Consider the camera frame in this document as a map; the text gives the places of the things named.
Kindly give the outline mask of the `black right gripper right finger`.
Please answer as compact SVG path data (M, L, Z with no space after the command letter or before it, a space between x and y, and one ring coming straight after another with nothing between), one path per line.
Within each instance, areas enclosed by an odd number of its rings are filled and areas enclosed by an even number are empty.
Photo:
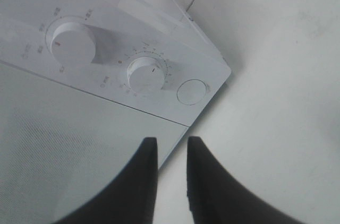
M231 176L200 137L188 138L187 192L195 223L294 223Z

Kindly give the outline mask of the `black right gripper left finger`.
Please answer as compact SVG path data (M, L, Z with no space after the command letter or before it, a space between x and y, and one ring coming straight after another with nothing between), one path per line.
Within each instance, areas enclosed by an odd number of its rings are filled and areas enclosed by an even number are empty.
M112 182L57 223L152 223L157 184L157 139L146 137Z

